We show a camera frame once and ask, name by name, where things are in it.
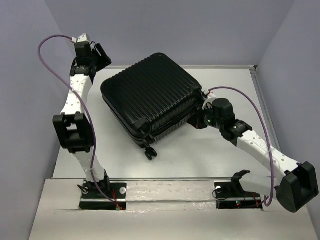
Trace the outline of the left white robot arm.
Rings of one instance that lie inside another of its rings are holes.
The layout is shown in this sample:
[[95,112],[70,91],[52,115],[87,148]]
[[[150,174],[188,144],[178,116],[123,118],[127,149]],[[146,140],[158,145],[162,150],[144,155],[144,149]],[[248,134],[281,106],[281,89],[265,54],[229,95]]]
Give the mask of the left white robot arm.
[[53,126],[61,147],[78,160],[85,173],[86,182],[82,191],[94,191],[104,198],[110,194],[111,184],[96,156],[96,134],[86,103],[97,72],[112,61],[100,44],[89,40],[78,39],[74,49],[76,57],[67,84],[70,90],[60,114],[53,117]]

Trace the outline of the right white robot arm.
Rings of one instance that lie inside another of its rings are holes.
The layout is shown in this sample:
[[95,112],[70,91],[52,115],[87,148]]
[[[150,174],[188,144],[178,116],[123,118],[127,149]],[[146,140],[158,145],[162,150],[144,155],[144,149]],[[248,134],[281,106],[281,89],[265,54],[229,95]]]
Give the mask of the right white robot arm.
[[270,172],[267,177],[253,175],[246,169],[235,173],[230,180],[230,190],[235,196],[254,192],[264,195],[266,200],[276,199],[284,209],[296,213],[319,195],[315,167],[271,146],[267,138],[260,137],[249,124],[236,118],[233,105],[226,98],[206,100],[187,122],[197,130],[207,127],[219,130],[224,140]]

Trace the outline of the black hard-shell suitcase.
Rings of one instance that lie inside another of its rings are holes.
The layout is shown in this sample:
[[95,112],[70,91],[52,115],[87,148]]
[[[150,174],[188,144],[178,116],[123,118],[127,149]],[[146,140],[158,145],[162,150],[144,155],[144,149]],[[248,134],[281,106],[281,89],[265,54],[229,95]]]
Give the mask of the black hard-shell suitcase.
[[158,155],[152,145],[186,124],[205,98],[201,84],[161,52],[106,79],[100,91],[148,160]]

